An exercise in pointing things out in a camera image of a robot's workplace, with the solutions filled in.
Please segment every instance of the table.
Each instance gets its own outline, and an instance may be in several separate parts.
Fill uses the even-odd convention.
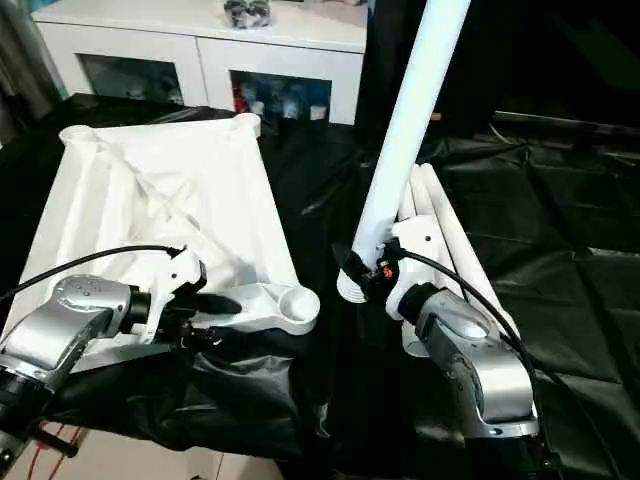
[[[62,128],[228,113],[75,96],[0,152],[6,225],[0,285],[17,281],[53,181]],[[318,293],[312,334],[262,333],[71,378],[49,418],[146,438],[379,477],[473,478],[446,384],[407,357],[398,326],[335,291],[333,242],[349,243],[376,147],[352,129],[263,125],[260,148],[301,283]],[[525,343],[576,392],[628,478],[640,448],[640,193],[633,166],[531,145],[444,138],[429,160]],[[571,398],[542,381],[568,478],[608,477]]]

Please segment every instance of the black cloth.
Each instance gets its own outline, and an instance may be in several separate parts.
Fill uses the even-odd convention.
[[[388,125],[426,3],[376,0],[367,24],[358,127]],[[497,107],[504,107],[501,97],[510,91],[510,82],[519,84],[534,77],[531,70],[536,70],[535,63],[529,61],[529,56],[540,50],[540,17],[546,9],[543,4],[531,0],[471,2],[435,107],[442,114],[438,123],[444,124],[448,132],[468,135],[476,126],[484,127],[495,110],[505,109]],[[528,68],[524,78],[514,77],[520,63]],[[521,97],[528,98],[542,90],[532,89],[531,85],[527,83],[529,90],[519,92],[520,101],[524,100]]]
[[[225,115],[75,96],[4,147],[1,286],[17,282],[26,260],[62,128]],[[399,325],[383,312],[347,304],[335,289],[331,244],[351,240],[378,147],[347,127],[295,122],[264,124],[259,143],[298,276],[322,302],[313,332],[240,336],[74,375],[49,418],[172,449],[199,445],[379,477],[473,478],[439,372],[404,354]],[[635,167],[588,152],[453,139],[425,144],[419,161],[436,167],[526,345],[585,403],[627,478],[640,478]],[[543,378],[541,401],[566,478],[609,477],[572,400]]]

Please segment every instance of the red wire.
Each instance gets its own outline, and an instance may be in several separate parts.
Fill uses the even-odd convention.
[[[78,437],[80,436],[80,431],[82,430],[81,427],[77,427],[76,431],[73,432],[73,436],[71,437],[71,441],[69,442],[71,445],[74,445],[76,440],[78,440]],[[62,465],[62,461],[64,460],[64,455],[61,453],[60,454],[60,458],[58,458],[58,461],[56,462],[55,466],[53,467],[53,470],[51,470],[51,473],[49,474],[49,480],[53,480],[53,477],[56,476],[56,473],[58,473],[58,469],[60,468],[60,465]]]
[[[56,432],[56,437],[59,436],[60,433],[62,433],[62,430],[64,430],[65,426],[66,425],[62,425],[62,424],[60,425],[60,427],[58,428],[58,431]],[[31,459],[31,463],[29,464],[29,471],[27,472],[27,480],[32,480],[33,474],[34,474],[35,469],[36,469],[36,463],[38,461],[38,456],[40,456],[40,452],[42,450],[44,450],[44,448],[42,448],[40,443],[36,443],[36,451],[33,452],[33,458]]]

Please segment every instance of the white cylinder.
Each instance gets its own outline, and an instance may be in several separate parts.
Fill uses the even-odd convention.
[[[438,218],[438,224],[446,239],[447,249],[451,255],[451,260],[455,264],[455,270],[462,278],[473,285],[483,297],[489,300],[489,302],[500,311],[502,316],[505,317],[507,322],[509,322],[511,328],[513,328],[516,333],[519,333],[518,327],[511,318],[511,315],[502,308],[496,292],[493,290],[491,282],[487,278],[487,274],[482,268],[476,252],[473,250],[471,243],[469,243],[467,234],[464,232],[458,216],[442,188],[433,167],[431,165],[423,165],[419,169],[419,172],[421,181],[426,187],[426,192],[433,203],[432,211]],[[468,295],[468,299],[469,303],[484,313],[487,318],[493,318],[493,315],[480,304],[477,298],[473,295]],[[498,328],[500,328],[503,333],[506,333],[500,325],[498,325]]]
[[[393,225],[411,167],[422,145],[471,0],[429,0],[380,151],[352,249],[369,268]],[[340,271],[345,300],[364,301],[360,288]]]

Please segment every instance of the floor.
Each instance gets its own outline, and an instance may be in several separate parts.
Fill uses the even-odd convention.
[[[56,433],[57,424],[46,430]],[[75,427],[65,427],[60,437],[69,441]],[[8,480],[282,480],[276,464],[267,459],[223,454],[203,448],[187,452],[167,450],[152,442],[134,440],[99,431],[79,435],[80,452],[64,459],[54,472],[61,455],[41,450],[29,477],[36,452],[32,443],[6,477]]]

